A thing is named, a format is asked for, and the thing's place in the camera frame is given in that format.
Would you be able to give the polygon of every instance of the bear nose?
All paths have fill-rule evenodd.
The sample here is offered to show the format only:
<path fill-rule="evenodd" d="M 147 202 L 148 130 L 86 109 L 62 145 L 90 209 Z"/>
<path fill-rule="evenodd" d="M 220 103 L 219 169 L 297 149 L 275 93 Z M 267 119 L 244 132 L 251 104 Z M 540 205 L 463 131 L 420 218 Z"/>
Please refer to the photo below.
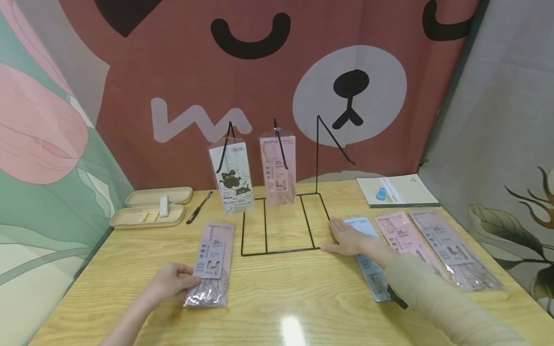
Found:
<path fill-rule="evenodd" d="M 370 84 L 370 78 L 362 70 L 352 70 L 340 75 L 333 83 L 333 90 L 340 97 L 351 99 L 364 91 Z"/>

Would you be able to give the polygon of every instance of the beige sleeve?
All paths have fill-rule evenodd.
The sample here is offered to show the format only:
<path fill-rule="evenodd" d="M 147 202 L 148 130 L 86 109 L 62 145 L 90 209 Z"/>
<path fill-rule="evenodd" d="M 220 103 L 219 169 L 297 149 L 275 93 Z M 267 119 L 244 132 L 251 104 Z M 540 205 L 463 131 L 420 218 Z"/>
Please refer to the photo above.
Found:
<path fill-rule="evenodd" d="M 384 271 L 389 285 L 456 345 L 529 345 L 493 314 L 437 276 L 412 254 L 402 254 Z"/>

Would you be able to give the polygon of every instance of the wooden table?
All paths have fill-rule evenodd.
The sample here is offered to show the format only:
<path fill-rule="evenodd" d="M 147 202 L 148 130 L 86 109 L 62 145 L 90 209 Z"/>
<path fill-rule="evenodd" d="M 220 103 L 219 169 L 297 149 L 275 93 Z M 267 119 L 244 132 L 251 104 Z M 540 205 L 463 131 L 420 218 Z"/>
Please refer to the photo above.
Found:
<path fill-rule="evenodd" d="M 311 192 L 313 184 L 299 185 Z M 330 215 L 373 216 L 355 180 L 320 183 Z M 257 195 L 262 189 L 255 190 Z M 207 192 L 194 193 L 187 214 Z M 304 199 L 316 246 L 331 241 L 317 195 Z M 554 321 L 442 208 L 507 292 L 470 297 L 533 345 L 552 344 Z M 393 302 L 376 303 L 353 257 L 320 250 L 242 257 L 243 215 L 224 215 L 217 193 L 191 225 L 115 230 L 31 345 L 96 345 L 163 264 L 193 264 L 204 223 L 236 225 L 227 308 L 183 309 L 164 302 L 145 323 L 136 345 L 445 345 L 446 337 L 421 316 Z M 244 252 L 265 250 L 263 205 L 246 217 Z M 311 246 L 302 205 L 268 208 L 268 250 Z"/>

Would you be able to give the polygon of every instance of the bear face backdrop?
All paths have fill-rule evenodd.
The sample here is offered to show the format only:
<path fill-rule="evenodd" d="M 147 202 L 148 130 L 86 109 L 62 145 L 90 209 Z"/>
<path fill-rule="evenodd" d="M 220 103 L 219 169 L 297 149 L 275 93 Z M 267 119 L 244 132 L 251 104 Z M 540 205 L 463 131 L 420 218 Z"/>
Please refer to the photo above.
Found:
<path fill-rule="evenodd" d="M 207 189 L 229 121 L 254 185 L 273 118 L 296 135 L 298 180 L 318 115 L 356 162 L 320 127 L 319 174 L 414 173 L 478 0 L 59 3 L 109 65 L 95 126 L 133 187 Z"/>

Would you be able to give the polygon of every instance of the beige pencil case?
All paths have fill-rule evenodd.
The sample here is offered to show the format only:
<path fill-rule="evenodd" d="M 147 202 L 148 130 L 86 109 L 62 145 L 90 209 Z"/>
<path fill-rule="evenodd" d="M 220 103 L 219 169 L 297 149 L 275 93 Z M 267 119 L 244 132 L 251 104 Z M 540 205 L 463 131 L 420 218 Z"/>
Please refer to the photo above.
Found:
<path fill-rule="evenodd" d="M 192 188 L 179 187 L 179 188 L 166 188 L 166 189 L 151 189 L 151 190 L 137 190 L 132 192 L 125 199 L 125 205 L 128 207 L 142 206 L 142 205 L 159 205 L 160 198 L 162 196 L 168 196 L 170 204 L 186 204 L 192 198 Z"/>
<path fill-rule="evenodd" d="M 161 218 L 159 207 L 153 205 L 125 208 L 115 213 L 110 220 L 110 226 L 117 229 L 175 226 L 184 218 L 184 206 L 170 204 L 168 214 Z"/>

